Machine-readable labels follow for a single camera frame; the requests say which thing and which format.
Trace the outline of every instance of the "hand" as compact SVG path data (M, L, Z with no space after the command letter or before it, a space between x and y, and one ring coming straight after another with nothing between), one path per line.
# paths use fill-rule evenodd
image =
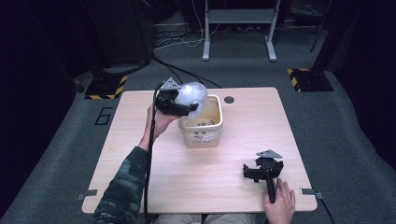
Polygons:
M295 211L296 198L294 190L289 190L288 182L278 179L276 200L270 203L268 193L264 195L264 209L271 224L290 224Z
M155 113L155 128L154 128L154 135L153 141L157 139L160 134L165 132L168 128L169 124L174 121L175 119L180 118L179 116L173 115L165 115L163 112L157 110ZM149 134L151 129L151 120L152 120L152 105L148 107L148 117L146 120L146 129L145 133L143 134L142 139L140 140L139 146L145 150L149 148Z

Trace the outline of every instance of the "leg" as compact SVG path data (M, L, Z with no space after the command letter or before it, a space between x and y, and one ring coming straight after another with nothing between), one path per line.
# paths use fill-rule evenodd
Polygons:
M200 224L201 221L201 215L163 214L154 221L154 224Z
M202 60L209 60L209 51L210 51L210 31L209 31L209 3L208 0L205 0L205 44L204 44L204 55L202 56Z
M223 214L209 215L205 220L205 224L255 224L256 216L254 214Z
M272 39L273 39L275 25L276 25L277 13L279 11L279 5L280 5L280 0L276 0L276 5L274 7L274 12L272 15L272 20L271 20L270 33L269 33L269 35L267 35L265 37L265 44L267 46L268 57L270 58L270 62L276 62L276 55L275 55L275 50L274 50L274 45L273 45Z

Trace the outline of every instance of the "black wall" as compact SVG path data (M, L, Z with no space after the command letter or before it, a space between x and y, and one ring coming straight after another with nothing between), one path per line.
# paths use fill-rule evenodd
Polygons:
M22 0L0 1L0 85L1 217L76 94L64 61Z
M363 1L335 74L378 154L396 169L396 1Z

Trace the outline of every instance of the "plastic bin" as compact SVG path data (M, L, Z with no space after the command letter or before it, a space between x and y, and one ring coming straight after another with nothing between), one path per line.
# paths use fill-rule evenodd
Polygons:
M180 119L179 128L187 147L215 147L219 144L222 123L219 97L209 94L201 115L195 119Z

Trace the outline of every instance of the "jacket sleeve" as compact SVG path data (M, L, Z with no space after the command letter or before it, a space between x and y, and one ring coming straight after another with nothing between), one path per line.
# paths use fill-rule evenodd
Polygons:
M122 162L94 212L94 222L135 223L145 187L148 153L140 147Z

